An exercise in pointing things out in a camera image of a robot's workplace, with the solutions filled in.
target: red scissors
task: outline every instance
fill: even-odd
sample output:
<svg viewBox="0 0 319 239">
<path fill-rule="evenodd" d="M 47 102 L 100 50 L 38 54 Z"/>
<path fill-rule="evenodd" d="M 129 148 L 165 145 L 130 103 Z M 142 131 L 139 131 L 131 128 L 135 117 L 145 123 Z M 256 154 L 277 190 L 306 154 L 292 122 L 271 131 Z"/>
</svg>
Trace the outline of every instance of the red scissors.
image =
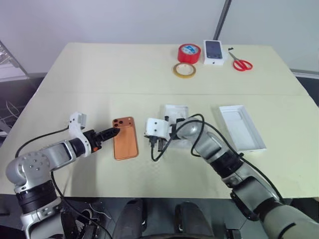
<svg viewBox="0 0 319 239">
<path fill-rule="evenodd" d="M 232 58 L 234 58 L 233 67 L 237 71 L 249 71 L 253 69 L 253 64 L 251 64 L 249 61 L 238 59 L 231 52 L 229 52 L 229 54 L 232 56 Z"/>
</svg>

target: cable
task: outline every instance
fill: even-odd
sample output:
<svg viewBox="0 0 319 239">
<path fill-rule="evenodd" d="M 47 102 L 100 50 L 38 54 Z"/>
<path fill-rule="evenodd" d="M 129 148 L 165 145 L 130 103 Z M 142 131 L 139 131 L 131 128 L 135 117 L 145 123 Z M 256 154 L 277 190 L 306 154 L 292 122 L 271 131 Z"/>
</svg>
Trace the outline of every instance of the cable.
<svg viewBox="0 0 319 239">
<path fill-rule="evenodd" d="M 243 228 L 243 226 L 245 225 L 245 223 L 248 221 L 248 218 L 246 218 L 246 220 L 244 221 L 243 225 L 241 225 L 240 229 L 238 229 L 239 231 Z"/>
<path fill-rule="evenodd" d="M 89 206 L 90 206 L 90 208 L 93 210 L 93 212 L 96 212 L 96 213 L 99 213 L 99 214 L 102 214 L 102 215 L 104 215 L 105 217 L 107 217 L 108 219 L 112 219 L 109 215 L 107 215 L 106 213 L 103 213 L 103 212 L 99 212 L 99 211 L 96 211 L 93 207 L 92 207 L 92 205 L 89 203 Z"/>
<path fill-rule="evenodd" d="M 200 117 L 201 117 L 201 119 L 202 119 L 202 121 L 201 121 L 201 122 L 202 122 L 202 127 L 201 127 L 201 129 L 200 129 L 200 132 L 199 132 L 199 135 L 198 135 L 196 141 L 194 142 L 194 144 L 193 144 L 193 146 L 192 146 L 192 148 L 191 148 L 191 150 L 190 150 L 190 153 L 191 153 L 191 155 L 193 155 L 193 156 L 195 156 L 195 157 L 200 157 L 200 155 L 194 154 L 193 151 L 194 151 L 194 148 L 195 148 L 196 144 L 198 143 L 198 141 L 199 141 L 201 135 L 203 134 L 203 131 L 204 131 L 204 124 L 203 124 L 203 122 L 205 122 L 205 120 L 204 120 L 204 116 L 203 116 L 202 114 L 195 114 L 195 115 L 192 115 L 192 116 L 190 116 L 190 117 L 195 117 L 195 116 L 200 116 Z M 164 148 L 162 149 L 162 151 L 159 153 L 159 155 L 158 155 L 156 158 L 154 158 L 154 145 L 155 145 L 155 142 L 157 141 L 158 138 L 157 138 L 157 137 L 152 137 L 152 138 L 150 138 L 150 141 L 151 141 L 151 159 L 152 159 L 154 162 L 157 162 L 157 161 L 162 157 L 162 155 L 165 153 L 165 151 L 167 150 L 168 146 L 169 146 L 170 143 L 172 142 L 172 139 L 176 137 L 177 132 L 178 132 L 182 127 L 184 127 L 186 124 L 188 124 L 189 122 L 195 122 L 195 121 L 191 120 L 191 121 L 188 121 L 188 122 L 182 124 L 182 125 L 170 136 L 170 139 L 168 140 L 168 142 L 166 143 L 166 145 L 164 146 Z"/>
<path fill-rule="evenodd" d="M 8 118 L 10 118 L 10 117 L 12 117 L 12 116 L 6 116 L 6 117 L 4 117 L 4 118 L 1 118 L 0 120 L 4 121 L 5 119 L 8 119 Z"/>
<path fill-rule="evenodd" d="M 200 116 L 201 117 L 201 128 L 200 128 L 200 132 L 199 132 L 199 135 L 197 137 L 197 139 L 195 140 L 193 146 L 191 147 L 190 149 L 190 154 L 195 156 L 195 157 L 201 157 L 199 154 L 194 154 L 194 149 L 195 149 L 195 146 L 197 145 L 200 137 L 202 136 L 203 132 L 204 132 L 204 128 L 205 128 L 205 119 L 204 119 L 204 116 L 202 114 L 195 114 L 195 115 L 192 115 L 191 117 L 196 117 L 196 116 Z"/>
<path fill-rule="evenodd" d="M 238 154 L 236 152 L 236 150 L 229 144 L 229 142 L 227 141 L 227 139 L 221 134 L 221 132 L 219 132 L 218 129 L 216 129 L 214 126 L 212 126 L 211 124 L 205 122 L 205 125 L 207 125 L 208 127 L 212 128 L 225 142 L 225 144 L 230 148 L 230 150 L 237 155 L 242 161 L 244 161 L 245 163 L 247 163 L 250 167 L 252 167 L 254 170 L 256 170 L 268 183 L 269 185 L 274 189 L 274 191 L 276 192 L 276 194 L 279 197 L 279 200 L 285 204 L 285 201 L 283 199 L 283 197 L 281 196 L 281 194 L 279 193 L 278 189 L 276 188 L 276 186 L 272 183 L 272 181 L 259 169 L 257 168 L 255 165 L 253 165 L 251 162 L 247 161 L 244 157 L 243 157 L 243 153 Z"/>
<path fill-rule="evenodd" d="M 280 192 L 278 191 L 278 189 L 276 188 L 276 186 L 272 183 L 272 181 L 259 169 L 257 168 L 255 165 L 253 165 L 252 163 L 250 163 L 249 161 L 247 161 L 244 157 L 243 157 L 243 154 L 240 153 L 238 154 L 236 152 L 236 150 L 230 145 L 230 143 L 228 142 L 228 140 L 222 135 L 221 132 L 219 132 L 218 129 L 216 129 L 214 126 L 212 126 L 211 124 L 203 121 L 203 120 L 190 120 L 190 121 L 187 121 L 186 123 L 182 124 L 170 137 L 170 139 L 168 140 L 167 144 L 165 145 L 165 147 L 163 148 L 162 152 L 156 157 L 154 158 L 153 156 L 153 149 L 151 148 L 151 158 L 153 161 L 157 162 L 160 157 L 164 154 L 164 152 L 167 150 L 169 144 L 171 143 L 172 139 L 175 138 L 175 136 L 177 135 L 177 132 L 180 131 L 181 128 L 183 128 L 185 125 L 189 124 L 189 123 L 192 123 L 192 122 L 201 122 L 205 125 L 207 125 L 208 127 L 212 128 L 221 138 L 222 140 L 225 142 L 225 144 L 229 147 L 229 149 L 235 154 L 237 155 L 242 161 L 244 161 L 245 163 L 247 163 L 250 167 L 252 167 L 254 170 L 256 170 L 268 183 L 269 185 L 274 189 L 274 191 L 276 192 L 276 194 L 278 195 L 278 198 L 279 200 L 285 204 L 285 201 L 283 199 L 283 197 L 281 196 Z"/>
<path fill-rule="evenodd" d="M 10 102 L 10 101 L 5 101 L 5 106 L 7 108 L 7 110 L 11 113 L 12 116 L 16 117 L 16 118 L 19 118 L 19 116 L 16 116 L 9 108 L 8 106 L 8 102 L 10 103 L 10 105 L 18 112 L 17 114 L 19 115 L 20 114 L 20 111 Z"/>
<path fill-rule="evenodd" d="M 106 232 L 106 234 L 109 236 L 109 238 L 112 239 L 111 234 L 109 233 L 108 230 L 106 230 L 105 227 L 103 227 L 101 224 L 95 222 L 93 219 L 91 219 L 91 218 L 89 218 L 89 217 L 83 215 L 79 210 L 77 210 L 75 207 L 73 207 L 73 206 L 65 199 L 65 197 L 62 195 L 62 193 L 61 193 L 61 191 L 60 191 L 58 185 L 57 185 L 56 182 L 55 182 L 53 171 L 51 171 L 51 178 L 52 178 L 53 185 L 54 185 L 56 191 L 58 192 L 59 196 L 61 197 L 62 201 L 65 202 L 76 214 L 78 214 L 79 216 L 85 218 L 86 220 L 91 221 L 91 223 L 93 223 L 93 224 L 96 225 L 97 227 L 102 228 L 102 229 Z"/>
<path fill-rule="evenodd" d="M 18 158 L 19 157 L 19 153 L 20 151 L 26 146 L 28 145 L 29 143 L 39 139 L 39 138 L 43 138 L 43 137 L 46 137 L 46 136 L 49 136 L 49 135 L 52 135 L 52 134 L 56 134 L 56 133 L 61 133 L 63 131 L 66 131 L 69 129 L 69 126 L 67 128 L 64 128 L 64 129 L 61 129 L 61 130 L 58 130 L 58 131 L 55 131 L 55 132 L 51 132 L 51 133 L 46 133 L 46 134 L 43 134 L 43 135 L 40 135 L 38 137 L 35 137 L 33 139 L 30 139 L 28 142 L 25 142 L 23 145 L 20 146 L 20 148 L 16 151 L 15 153 L 15 157 Z"/>
</svg>

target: orange phone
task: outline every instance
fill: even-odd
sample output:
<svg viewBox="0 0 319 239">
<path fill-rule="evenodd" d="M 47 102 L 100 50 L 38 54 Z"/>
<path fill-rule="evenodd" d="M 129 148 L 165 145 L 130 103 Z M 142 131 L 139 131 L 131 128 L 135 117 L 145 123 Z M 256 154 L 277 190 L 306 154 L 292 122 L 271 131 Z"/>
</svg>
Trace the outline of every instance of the orange phone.
<svg viewBox="0 0 319 239">
<path fill-rule="evenodd" d="M 139 150 L 133 117 L 114 119 L 113 127 L 120 129 L 113 138 L 114 158 L 123 160 L 137 157 Z"/>
</svg>

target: table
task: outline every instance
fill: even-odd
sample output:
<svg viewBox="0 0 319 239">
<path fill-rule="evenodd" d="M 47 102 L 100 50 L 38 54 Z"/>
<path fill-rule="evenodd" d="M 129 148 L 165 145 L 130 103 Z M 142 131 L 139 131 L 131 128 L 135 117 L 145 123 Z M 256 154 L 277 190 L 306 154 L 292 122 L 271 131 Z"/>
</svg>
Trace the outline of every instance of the table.
<svg viewBox="0 0 319 239">
<path fill-rule="evenodd" d="M 55 172 L 73 197 L 229 198 L 230 190 L 189 149 L 169 148 L 158 163 L 143 137 L 146 119 L 162 117 L 164 104 L 188 105 L 207 122 L 226 130 L 218 107 L 245 105 L 267 150 L 246 158 L 259 167 L 284 197 L 319 196 L 319 111 L 287 66 L 268 46 L 236 45 L 238 57 L 254 70 L 237 72 L 195 64 L 193 78 L 172 73 L 177 45 L 68 44 L 0 148 L 0 193 L 13 193 L 5 167 L 25 141 L 64 128 L 74 111 L 88 115 L 86 129 L 101 131 L 112 119 L 133 116 L 140 154 L 116 161 L 112 141 L 89 158 Z M 35 141 L 21 152 L 69 138 L 67 132 Z"/>
</svg>

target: scissors blade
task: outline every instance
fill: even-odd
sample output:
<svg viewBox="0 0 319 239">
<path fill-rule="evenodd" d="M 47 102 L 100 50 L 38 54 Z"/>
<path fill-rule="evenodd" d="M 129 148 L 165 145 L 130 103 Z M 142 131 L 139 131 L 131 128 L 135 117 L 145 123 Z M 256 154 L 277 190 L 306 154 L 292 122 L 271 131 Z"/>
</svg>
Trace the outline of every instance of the scissors blade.
<svg viewBox="0 0 319 239">
<path fill-rule="evenodd" d="M 232 58 L 234 58 L 234 60 L 239 60 L 236 56 L 233 55 L 233 53 L 231 53 L 230 51 L 228 52 Z"/>
</svg>

